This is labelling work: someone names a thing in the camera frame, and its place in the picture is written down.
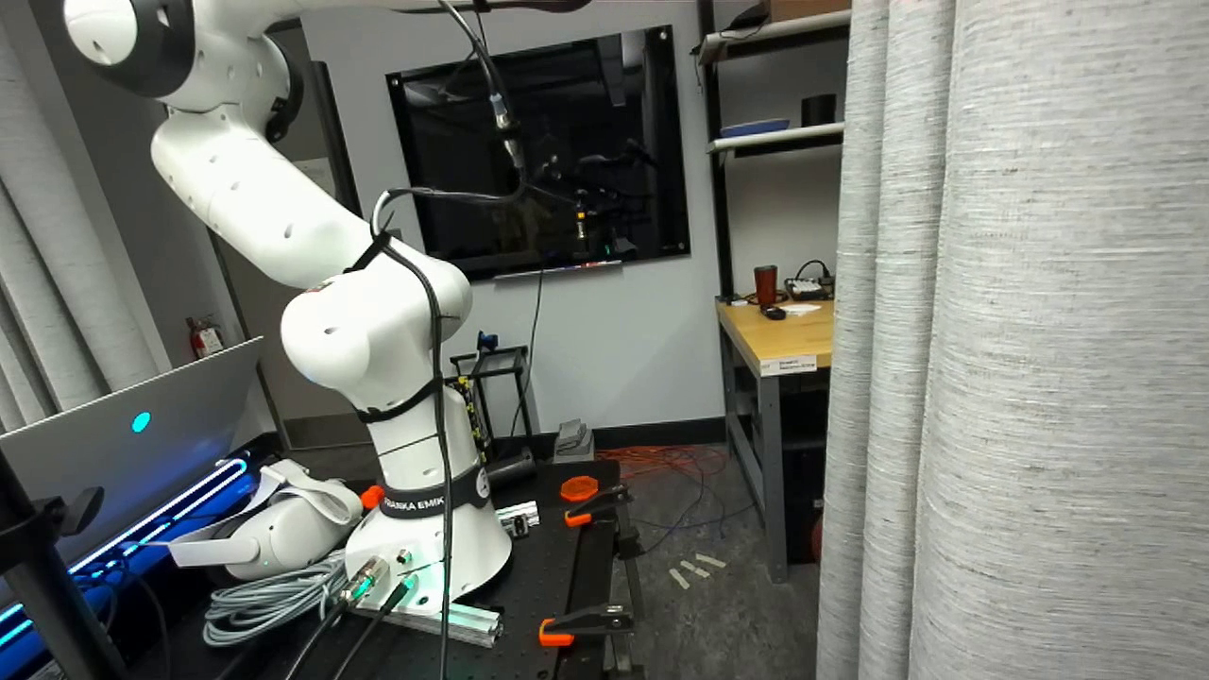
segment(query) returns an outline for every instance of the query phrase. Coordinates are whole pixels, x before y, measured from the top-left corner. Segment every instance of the monitor screen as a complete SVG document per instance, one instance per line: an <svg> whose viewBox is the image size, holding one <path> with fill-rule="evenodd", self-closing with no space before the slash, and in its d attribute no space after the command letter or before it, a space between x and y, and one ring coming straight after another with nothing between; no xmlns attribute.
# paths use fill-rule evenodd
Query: monitor screen
<svg viewBox="0 0 1209 680"><path fill-rule="evenodd" d="M512 204L415 200L428 254L473 281L686 254L672 25L493 55L530 191ZM509 191L477 59L393 71L415 185Z"/></svg>

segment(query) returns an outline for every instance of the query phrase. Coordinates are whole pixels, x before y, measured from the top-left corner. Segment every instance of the white cable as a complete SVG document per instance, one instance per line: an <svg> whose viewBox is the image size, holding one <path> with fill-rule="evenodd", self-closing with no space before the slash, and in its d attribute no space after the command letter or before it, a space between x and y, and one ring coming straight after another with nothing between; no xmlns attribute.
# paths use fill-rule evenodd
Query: white cable
<svg viewBox="0 0 1209 680"><path fill-rule="evenodd" d="M306 612L322 612L344 581L344 553L323 556L303 571L214 590L204 612L200 638L208 646L242 646L276 629Z"/></svg>

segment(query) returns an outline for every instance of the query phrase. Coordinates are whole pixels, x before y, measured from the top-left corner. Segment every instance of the wooden table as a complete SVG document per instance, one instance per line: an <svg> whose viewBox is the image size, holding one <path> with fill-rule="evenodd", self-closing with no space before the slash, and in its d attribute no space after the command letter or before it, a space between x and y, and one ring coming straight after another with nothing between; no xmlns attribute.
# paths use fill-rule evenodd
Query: wooden table
<svg viewBox="0 0 1209 680"><path fill-rule="evenodd" d="M757 304L718 304L725 437L744 466L747 487L763 512L767 558L773 573L791 573L787 448L812 444L822 453L818 434L787 443L781 424L787 379L818 379L818 390L828 390L835 304L809 304L812 309L804 317L787 322L767 322Z"/></svg>

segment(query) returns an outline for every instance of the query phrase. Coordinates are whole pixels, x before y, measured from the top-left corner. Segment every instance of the black table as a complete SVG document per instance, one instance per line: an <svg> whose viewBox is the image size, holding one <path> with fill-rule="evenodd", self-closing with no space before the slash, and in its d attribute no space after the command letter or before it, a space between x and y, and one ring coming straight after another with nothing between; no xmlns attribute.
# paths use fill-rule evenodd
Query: black table
<svg viewBox="0 0 1209 680"><path fill-rule="evenodd" d="M598 476L600 487L614 482L618 471L611 459L584 459L584 466L545 466L535 478L493 492L493 506L509 506L521 500L535 500L541 506L541 529L512 540L509 568L481 593L463 595L463 603L493 609L501 612L501 636L492 651L448 641L448 680L600 680L605 667L605 641L580 638L568 655L549 655L535 646L535 622L545 617L561 617L573 609L605 603L607 581L611 581L611 520L598 516L589 529L561 529L561 503L560 482L568 476ZM292 628L281 628L276 636L263 636L236 651L208 651L200 641L200 609L204 609L204 584L182 584L157 579L155 590L168 599L172 628L172 675L283 675L303 651L306 636L313 629L318 617L306 617ZM133 660L133 680L141 675L162 675L162 651L155 641L155 628L137 636L141 655ZM298 675L327 680L352 641L364 636L367 618L346 617L337 629L327 629ZM371 641L355 655L346 675L388 675L388 680L413 680L413 675L434 675L439 667L439 638L400 628L378 628Z"/></svg>

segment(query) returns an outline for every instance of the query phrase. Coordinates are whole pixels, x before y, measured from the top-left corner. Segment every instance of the metal shelf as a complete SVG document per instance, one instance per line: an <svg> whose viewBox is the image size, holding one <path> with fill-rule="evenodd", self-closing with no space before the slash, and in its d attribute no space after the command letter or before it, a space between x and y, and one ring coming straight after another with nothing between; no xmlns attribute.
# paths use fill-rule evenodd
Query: metal shelf
<svg viewBox="0 0 1209 680"><path fill-rule="evenodd" d="M841 142L841 122L835 124L809 124L809 127L778 127L778 133L757 133L757 136L720 136L709 142L715 153L773 153L791 146L828 146Z"/></svg>
<svg viewBox="0 0 1209 680"><path fill-rule="evenodd" d="M757 29L718 29L699 44L699 65L736 59L752 53L773 53L791 44L835 41L845 37L849 11L804 15L787 22L767 22Z"/></svg>

